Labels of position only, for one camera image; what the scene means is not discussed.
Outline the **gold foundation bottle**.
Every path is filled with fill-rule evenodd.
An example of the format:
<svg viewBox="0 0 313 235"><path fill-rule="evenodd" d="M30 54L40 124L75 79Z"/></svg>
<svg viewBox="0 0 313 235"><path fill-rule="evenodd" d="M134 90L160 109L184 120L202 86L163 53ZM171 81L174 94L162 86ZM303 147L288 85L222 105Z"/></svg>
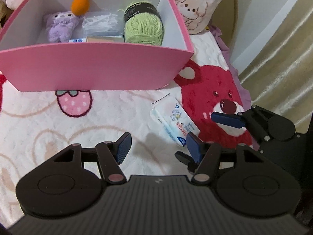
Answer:
<svg viewBox="0 0 313 235"><path fill-rule="evenodd" d="M86 42L117 42L124 43L123 36L88 36Z"/></svg>

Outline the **blue wet wipes pack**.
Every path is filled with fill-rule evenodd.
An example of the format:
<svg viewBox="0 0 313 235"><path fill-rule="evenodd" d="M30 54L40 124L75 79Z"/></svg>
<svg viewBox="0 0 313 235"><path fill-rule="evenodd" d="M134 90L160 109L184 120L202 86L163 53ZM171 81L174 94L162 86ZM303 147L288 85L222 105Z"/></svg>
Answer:
<svg viewBox="0 0 313 235"><path fill-rule="evenodd" d="M73 42L73 43L86 42L86 38L75 38L75 39L70 39L68 42Z"/></svg>

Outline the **green yarn ball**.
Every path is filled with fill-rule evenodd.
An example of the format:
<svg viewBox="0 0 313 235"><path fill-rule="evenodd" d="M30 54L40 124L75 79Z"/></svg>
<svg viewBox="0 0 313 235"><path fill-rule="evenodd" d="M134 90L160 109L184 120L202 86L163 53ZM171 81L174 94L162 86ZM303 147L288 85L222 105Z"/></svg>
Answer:
<svg viewBox="0 0 313 235"><path fill-rule="evenodd" d="M149 1L132 2L124 10L126 43L162 46L165 29L156 7Z"/></svg>

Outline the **clear plastic floss pick box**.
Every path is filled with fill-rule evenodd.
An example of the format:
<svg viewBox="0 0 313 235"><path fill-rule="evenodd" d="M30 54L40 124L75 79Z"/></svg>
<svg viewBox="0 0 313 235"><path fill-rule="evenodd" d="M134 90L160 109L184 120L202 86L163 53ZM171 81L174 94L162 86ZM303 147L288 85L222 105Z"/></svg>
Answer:
<svg viewBox="0 0 313 235"><path fill-rule="evenodd" d="M87 12L83 17L81 30L85 36L122 36L123 11Z"/></svg>

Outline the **purple plush toy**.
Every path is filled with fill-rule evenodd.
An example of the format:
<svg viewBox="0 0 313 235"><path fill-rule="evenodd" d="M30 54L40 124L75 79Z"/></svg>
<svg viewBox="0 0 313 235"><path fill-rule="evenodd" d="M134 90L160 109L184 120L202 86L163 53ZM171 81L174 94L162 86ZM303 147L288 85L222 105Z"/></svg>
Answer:
<svg viewBox="0 0 313 235"><path fill-rule="evenodd" d="M57 12L43 17L49 43L65 43L71 39L80 18L73 12Z"/></svg>

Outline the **orange makeup sponge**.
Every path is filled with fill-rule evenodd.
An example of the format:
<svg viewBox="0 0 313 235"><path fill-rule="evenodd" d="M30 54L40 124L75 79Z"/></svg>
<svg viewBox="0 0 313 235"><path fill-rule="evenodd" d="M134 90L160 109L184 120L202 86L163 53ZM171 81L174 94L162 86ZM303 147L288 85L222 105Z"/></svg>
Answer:
<svg viewBox="0 0 313 235"><path fill-rule="evenodd" d="M75 16L82 16L88 12L90 7L89 0L73 0L71 11Z"/></svg>

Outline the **small tissue pack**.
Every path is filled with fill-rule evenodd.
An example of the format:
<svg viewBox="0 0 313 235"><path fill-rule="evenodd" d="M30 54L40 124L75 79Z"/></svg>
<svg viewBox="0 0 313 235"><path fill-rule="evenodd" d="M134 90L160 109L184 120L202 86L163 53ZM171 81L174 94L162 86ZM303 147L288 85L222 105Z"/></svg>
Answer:
<svg viewBox="0 0 313 235"><path fill-rule="evenodd" d="M153 102L151 106L151 116L162 125L171 139L180 147L185 147L188 133L199 136L200 129L175 97L167 94Z"/></svg>

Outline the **bear print bed cover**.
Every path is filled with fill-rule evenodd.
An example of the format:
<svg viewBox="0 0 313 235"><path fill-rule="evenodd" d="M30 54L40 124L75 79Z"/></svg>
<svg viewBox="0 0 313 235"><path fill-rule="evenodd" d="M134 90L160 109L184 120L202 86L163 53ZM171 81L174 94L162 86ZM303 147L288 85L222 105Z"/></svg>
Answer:
<svg viewBox="0 0 313 235"><path fill-rule="evenodd" d="M187 174L175 157L179 146L151 116L152 103L170 95L175 82L152 91L19 92L1 77L1 224L23 215L15 195L20 178L72 143L97 143L132 134L121 168L125 175Z"/></svg>

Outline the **beige headboard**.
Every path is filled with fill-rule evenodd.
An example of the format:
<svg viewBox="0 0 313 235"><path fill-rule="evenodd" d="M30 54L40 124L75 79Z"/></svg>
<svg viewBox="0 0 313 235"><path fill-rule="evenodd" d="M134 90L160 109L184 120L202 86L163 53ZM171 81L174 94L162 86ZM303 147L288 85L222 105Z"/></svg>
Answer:
<svg viewBox="0 0 313 235"><path fill-rule="evenodd" d="M250 3L251 0L222 0L212 15L211 24L221 30L221 38L231 50Z"/></svg>

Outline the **brown pillow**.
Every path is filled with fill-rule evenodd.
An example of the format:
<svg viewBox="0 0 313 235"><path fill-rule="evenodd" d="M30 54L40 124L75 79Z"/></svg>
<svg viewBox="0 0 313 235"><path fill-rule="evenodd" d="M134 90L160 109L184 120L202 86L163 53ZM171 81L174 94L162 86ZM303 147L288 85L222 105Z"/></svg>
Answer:
<svg viewBox="0 0 313 235"><path fill-rule="evenodd" d="M3 1L0 1L0 29L3 28L5 22L13 12L14 11L9 9Z"/></svg>

